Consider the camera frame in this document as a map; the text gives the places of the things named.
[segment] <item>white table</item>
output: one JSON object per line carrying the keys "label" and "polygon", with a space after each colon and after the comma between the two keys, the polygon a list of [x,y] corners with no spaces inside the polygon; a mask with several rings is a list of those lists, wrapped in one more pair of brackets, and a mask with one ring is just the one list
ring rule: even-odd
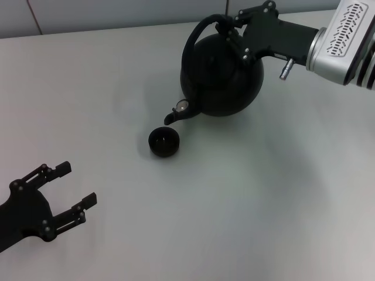
{"label": "white table", "polygon": [[374,92],[301,66],[282,82],[284,62],[266,58],[247,109],[177,122],[178,154],[150,154],[194,26],[0,40],[0,202],[65,160],[73,172],[42,187],[53,213],[98,195],[85,224],[1,253],[2,281],[375,279]]}

